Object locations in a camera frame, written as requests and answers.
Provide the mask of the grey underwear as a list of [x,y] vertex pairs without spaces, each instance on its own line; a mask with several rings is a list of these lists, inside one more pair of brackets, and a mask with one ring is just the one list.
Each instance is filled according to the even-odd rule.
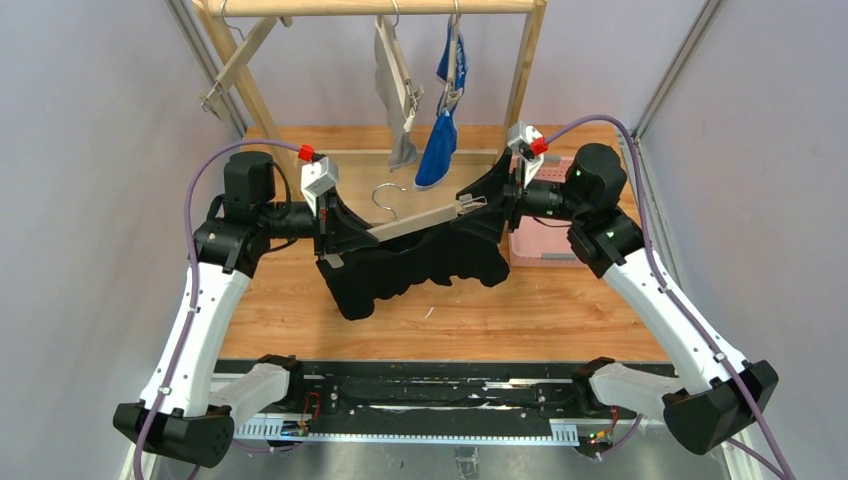
[[388,167],[393,172],[418,158],[410,132],[423,91],[413,87],[395,27],[385,15],[375,17],[374,58],[375,91],[384,105],[392,136]]

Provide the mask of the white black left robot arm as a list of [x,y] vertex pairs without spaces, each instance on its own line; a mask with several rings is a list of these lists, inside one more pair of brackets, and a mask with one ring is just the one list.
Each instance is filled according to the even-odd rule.
[[199,226],[185,227],[186,284],[163,353],[140,397],[118,405],[114,427],[134,443],[133,475],[144,477],[144,461],[157,455],[194,470],[217,466],[236,430],[264,408],[305,403],[302,363],[267,355],[242,377],[213,391],[211,380],[232,316],[261,258],[312,239],[320,252],[332,249],[335,225],[374,238],[371,227],[350,212],[337,192],[337,165],[307,147],[299,152],[301,199],[278,201],[286,175],[261,151],[227,155],[224,191]]

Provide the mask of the wooden hanger with grey underwear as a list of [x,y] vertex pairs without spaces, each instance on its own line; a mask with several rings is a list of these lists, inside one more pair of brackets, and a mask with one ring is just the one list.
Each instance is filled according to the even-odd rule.
[[400,20],[399,6],[396,1],[392,1],[391,5],[393,15],[380,14],[375,17],[375,90],[385,108],[390,130],[393,133],[408,134],[415,123],[424,90],[421,86],[416,88],[413,85],[396,33]]

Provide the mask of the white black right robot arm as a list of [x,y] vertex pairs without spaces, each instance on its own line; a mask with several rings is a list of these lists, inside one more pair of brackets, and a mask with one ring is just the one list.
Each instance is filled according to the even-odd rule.
[[627,174],[616,151],[580,147],[561,182],[524,181],[525,162],[504,152],[460,199],[486,200],[498,227],[522,217],[569,223],[577,259],[637,313],[676,370],[648,373],[599,357],[572,376],[586,413],[619,407],[662,421],[686,450],[704,455],[756,420],[779,380],[766,360],[748,361],[679,291],[643,231],[618,205]]

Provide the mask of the black underwear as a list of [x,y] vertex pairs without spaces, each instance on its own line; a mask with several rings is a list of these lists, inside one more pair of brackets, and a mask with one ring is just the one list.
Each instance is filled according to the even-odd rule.
[[496,242],[449,224],[397,237],[375,248],[344,253],[342,265],[325,259],[316,266],[341,315],[350,321],[371,316],[376,300],[405,294],[430,281],[451,286],[452,279],[476,279],[494,287],[507,279],[508,262]]

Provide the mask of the wooden clip hanger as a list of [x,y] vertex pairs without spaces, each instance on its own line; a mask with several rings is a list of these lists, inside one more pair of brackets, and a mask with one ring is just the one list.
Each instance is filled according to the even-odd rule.
[[[308,189],[301,189],[307,203],[316,215],[320,214],[319,196],[308,192]],[[438,208],[427,210],[412,216],[395,219],[388,223],[371,225],[369,222],[360,218],[357,214],[347,212],[348,216],[352,216],[354,223],[357,225],[367,224],[366,231],[374,236],[378,241],[383,242],[396,237],[407,235],[422,229],[426,229],[444,222],[449,222],[457,217],[471,212],[477,208],[481,208],[487,204],[484,197],[473,197],[472,195],[463,195],[460,200],[456,200],[450,204],[443,205]],[[321,258],[326,260],[331,268],[338,269],[344,265],[341,259],[341,254],[326,253]]]

